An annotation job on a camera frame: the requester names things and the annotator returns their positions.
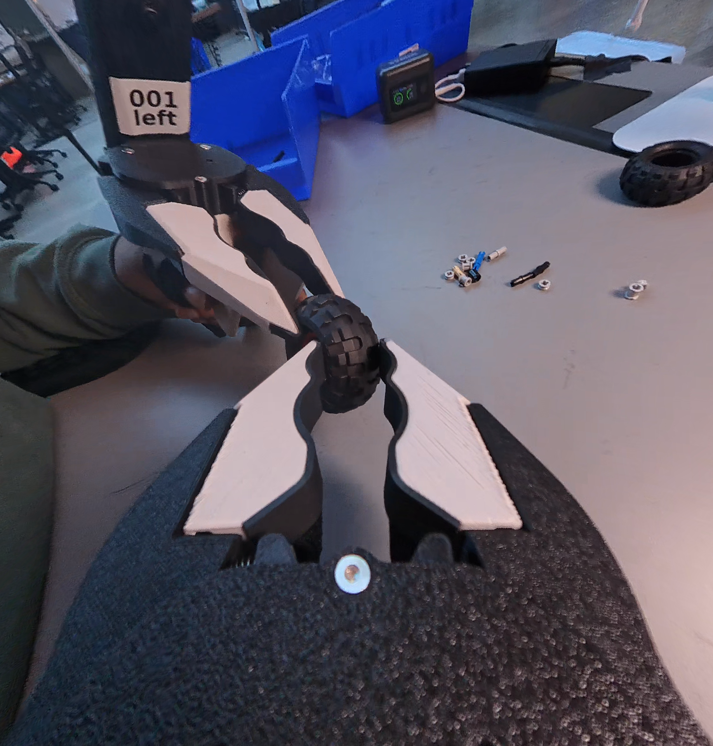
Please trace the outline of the white plastic stand base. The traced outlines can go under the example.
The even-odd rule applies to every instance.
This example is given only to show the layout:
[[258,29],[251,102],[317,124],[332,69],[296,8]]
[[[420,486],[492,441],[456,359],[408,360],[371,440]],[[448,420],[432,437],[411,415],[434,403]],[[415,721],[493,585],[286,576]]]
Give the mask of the white plastic stand base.
[[713,146],[713,75],[620,127],[613,145],[640,152],[667,141],[696,141]]

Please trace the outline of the person's left hand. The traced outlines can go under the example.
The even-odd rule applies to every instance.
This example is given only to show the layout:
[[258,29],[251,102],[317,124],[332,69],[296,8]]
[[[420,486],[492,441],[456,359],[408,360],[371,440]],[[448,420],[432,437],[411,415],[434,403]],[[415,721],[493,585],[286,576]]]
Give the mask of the person's left hand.
[[149,249],[119,237],[113,248],[113,267],[117,279],[132,293],[156,307],[171,312],[179,319],[216,325],[217,303],[200,289],[184,289],[185,304],[175,303],[155,285],[146,272],[143,257]]

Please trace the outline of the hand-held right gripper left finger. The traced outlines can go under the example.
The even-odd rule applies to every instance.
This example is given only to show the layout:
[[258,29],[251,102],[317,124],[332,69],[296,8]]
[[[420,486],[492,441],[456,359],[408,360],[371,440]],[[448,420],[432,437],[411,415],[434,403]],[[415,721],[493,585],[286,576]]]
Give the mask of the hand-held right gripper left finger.
[[324,359],[308,344],[243,397],[194,497],[184,534],[278,533],[294,542],[322,516],[312,432],[323,414]]

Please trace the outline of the person's left forearm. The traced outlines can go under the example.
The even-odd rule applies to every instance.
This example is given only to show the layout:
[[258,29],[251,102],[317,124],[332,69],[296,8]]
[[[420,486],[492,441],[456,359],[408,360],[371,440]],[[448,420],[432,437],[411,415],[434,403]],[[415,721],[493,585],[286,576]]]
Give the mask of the person's left forearm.
[[117,240],[82,226],[44,244],[0,237],[0,374],[162,317],[117,278]]

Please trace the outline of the black office chair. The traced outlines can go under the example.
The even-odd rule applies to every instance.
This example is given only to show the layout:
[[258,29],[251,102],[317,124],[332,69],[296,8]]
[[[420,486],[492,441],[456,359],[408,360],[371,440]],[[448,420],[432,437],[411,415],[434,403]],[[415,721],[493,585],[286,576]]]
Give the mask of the black office chair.
[[50,155],[66,154],[61,151],[40,152],[27,148],[16,138],[16,131],[0,115],[0,237],[11,239],[13,227],[22,218],[23,200],[35,193],[38,187],[57,192],[60,187],[50,181],[53,176],[63,181],[63,174]]

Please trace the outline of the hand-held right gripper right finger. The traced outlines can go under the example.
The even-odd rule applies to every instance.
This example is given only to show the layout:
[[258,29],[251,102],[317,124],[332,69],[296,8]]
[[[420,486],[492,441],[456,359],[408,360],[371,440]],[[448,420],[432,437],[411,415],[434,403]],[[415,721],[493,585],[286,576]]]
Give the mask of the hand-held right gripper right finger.
[[383,341],[383,382],[390,546],[435,533],[463,546],[470,533],[523,529],[471,402],[394,341]]

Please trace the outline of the small black device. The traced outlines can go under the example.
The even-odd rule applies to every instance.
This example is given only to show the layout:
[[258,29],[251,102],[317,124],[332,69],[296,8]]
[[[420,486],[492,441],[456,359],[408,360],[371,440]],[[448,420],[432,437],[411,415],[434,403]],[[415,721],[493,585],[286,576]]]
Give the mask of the small black device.
[[435,61],[417,49],[381,63],[376,70],[378,104],[383,121],[393,124],[435,107]]

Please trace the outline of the black power adapter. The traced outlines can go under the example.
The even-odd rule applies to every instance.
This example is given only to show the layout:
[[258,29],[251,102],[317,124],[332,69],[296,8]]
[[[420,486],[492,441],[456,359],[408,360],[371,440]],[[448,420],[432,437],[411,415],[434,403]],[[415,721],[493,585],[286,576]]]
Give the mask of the black power adapter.
[[483,51],[464,69],[464,94],[489,98],[534,92],[548,79],[556,38],[509,44]]

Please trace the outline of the black lego wheel red hub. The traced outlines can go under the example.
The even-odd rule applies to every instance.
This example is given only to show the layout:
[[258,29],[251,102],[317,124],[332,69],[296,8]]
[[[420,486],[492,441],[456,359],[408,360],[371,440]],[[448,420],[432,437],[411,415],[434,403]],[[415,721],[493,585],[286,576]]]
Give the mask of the black lego wheel red hub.
[[366,404],[380,381],[380,342],[369,317],[353,302],[327,293],[296,309],[298,341],[315,340],[324,359],[324,412],[343,414]]
[[643,207],[667,207],[692,199],[713,182],[713,145],[673,140],[634,154],[620,175],[621,191]]

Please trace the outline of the small black lego pin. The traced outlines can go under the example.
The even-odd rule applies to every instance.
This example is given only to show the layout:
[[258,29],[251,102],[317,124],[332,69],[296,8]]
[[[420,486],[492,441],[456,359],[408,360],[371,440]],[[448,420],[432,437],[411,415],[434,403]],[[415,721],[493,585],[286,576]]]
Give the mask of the small black lego pin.
[[550,267],[550,261],[545,261],[542,264],[536,266],[533,270],[525,274],[518,275],[517,277],[513,278],[510,281],[509,285],[511,288],[515,288],[523,284],[526,284],[530,282],[531,280],[536,279],[540,275],[543,275],[548,270],[549,267]]

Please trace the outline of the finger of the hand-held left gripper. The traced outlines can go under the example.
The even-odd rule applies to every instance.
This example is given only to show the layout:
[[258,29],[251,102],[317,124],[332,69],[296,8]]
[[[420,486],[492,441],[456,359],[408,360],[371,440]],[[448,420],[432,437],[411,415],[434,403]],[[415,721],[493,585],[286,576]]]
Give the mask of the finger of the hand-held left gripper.
[[146,206],[148,215],[177,244],[189,283],[216,302],[221,331],[236,335],[242,317],[284,336],[299,336],[296,317],[273,283],[249,266],[245,255],[217,232],[202,207],[177,202]]
[[238,207],[240,237],[270,249],[313,294],[344,297],[310,224],[267,190],[250,190]]

